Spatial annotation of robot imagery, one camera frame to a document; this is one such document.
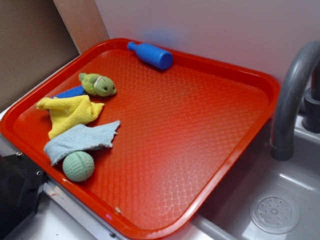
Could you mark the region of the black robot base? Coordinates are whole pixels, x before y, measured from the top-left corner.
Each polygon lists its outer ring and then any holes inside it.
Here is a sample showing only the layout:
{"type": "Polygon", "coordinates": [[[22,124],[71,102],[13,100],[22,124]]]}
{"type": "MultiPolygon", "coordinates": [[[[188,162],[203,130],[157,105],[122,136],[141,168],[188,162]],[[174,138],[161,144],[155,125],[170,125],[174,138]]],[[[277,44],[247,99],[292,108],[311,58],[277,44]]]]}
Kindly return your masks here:
{"type": "Polygon", "coordinates": [[[0,238],[7,240],[38,212],[45,171],[19,152],[0,157],[0,238]]]}

